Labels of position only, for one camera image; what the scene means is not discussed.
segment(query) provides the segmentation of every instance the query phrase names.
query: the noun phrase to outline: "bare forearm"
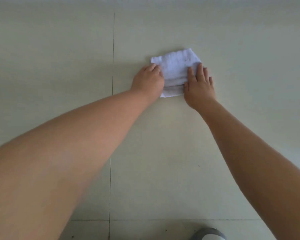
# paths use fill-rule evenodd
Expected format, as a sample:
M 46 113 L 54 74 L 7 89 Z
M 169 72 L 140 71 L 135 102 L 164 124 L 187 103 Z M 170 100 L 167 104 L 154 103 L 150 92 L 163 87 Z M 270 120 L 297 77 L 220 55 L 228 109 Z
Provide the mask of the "bare forearm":
M 56 239 L 84 189 L 149 102 L 124 92 L 0 147 L 0 239 Z
M 199 113 L 241 191 L 277 239 L 300 239 L 300 169 L 217 101 Z

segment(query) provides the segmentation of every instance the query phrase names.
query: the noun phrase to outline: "cloth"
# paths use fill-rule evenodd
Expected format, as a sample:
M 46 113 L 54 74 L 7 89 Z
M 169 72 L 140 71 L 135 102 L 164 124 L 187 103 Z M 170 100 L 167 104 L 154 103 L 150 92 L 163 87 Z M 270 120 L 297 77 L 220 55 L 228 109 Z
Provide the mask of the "cloth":
M 188 80 L 188 67 L 192 67 L 196 74 L 197 66 L 201 63 L 190 48 L 152 57 L 150 61 L 160 65 L 164 75 L 164 88 L 161 98 L 182 95 L 184 93 L 184 83 Z

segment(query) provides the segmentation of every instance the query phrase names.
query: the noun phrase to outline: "beige tile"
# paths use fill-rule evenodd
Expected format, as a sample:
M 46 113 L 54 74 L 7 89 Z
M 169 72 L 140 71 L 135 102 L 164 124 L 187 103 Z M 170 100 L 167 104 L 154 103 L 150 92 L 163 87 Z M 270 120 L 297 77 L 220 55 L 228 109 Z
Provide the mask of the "beige tile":
M 108 240 L 109 221 L 69 221 L 59 240 Z
M 112 94 L 113 9 L 100 3 L 0 2 L 0 145 Z M 75 210 L 109 219 L 110 161 Z
M 109 159 L 74 210 L 72 220 L 109 219 L 110 164 Z
M 229 240 L 275 240 L 261 220 L 116 220 L 110 240 L 188 240 L 202 227 L 221 231 Z
M 118 7 L 114 36 L 114 93 L 151 56 L 192 48 L 218 100 L 299 160 L 300 0 Z M 111 177 L 110 219 L 259 219 L 181 96 L 159 99 L 137 120 L 112 155 Z

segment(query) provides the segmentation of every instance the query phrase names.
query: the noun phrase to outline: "shoe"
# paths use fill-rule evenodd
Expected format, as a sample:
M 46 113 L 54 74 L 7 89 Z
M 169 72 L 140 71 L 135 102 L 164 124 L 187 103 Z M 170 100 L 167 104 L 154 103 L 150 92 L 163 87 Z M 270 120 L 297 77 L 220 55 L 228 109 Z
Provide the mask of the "shoe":
M 214 228 L 201 228 L 190 240 L 227 240 L 225 235 Z

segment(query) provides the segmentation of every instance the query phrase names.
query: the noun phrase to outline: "white towel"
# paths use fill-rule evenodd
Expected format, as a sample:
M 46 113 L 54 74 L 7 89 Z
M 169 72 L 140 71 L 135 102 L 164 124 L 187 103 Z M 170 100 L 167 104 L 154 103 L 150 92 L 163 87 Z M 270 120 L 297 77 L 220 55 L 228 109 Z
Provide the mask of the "white towel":
M 164 75 L 164 88 L 160 97 L 166 98 L 183 94 L 183 85 L 188 80 L 188 67 L 192 67 L 196 74 L 197 66 L 201 61 L 189 48 L 163 56 L 152 57 L 151 63 L 161 66 Z

